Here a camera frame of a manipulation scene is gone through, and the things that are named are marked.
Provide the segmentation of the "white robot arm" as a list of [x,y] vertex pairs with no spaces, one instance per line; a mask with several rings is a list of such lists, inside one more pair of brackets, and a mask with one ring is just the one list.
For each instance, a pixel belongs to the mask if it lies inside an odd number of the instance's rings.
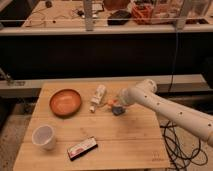
[[157,84],[145,79],[133,86],[123,88],[117,95],[118,104],[145,106],[213,147],[213,117],[190,107],[169,101],[156,95]]

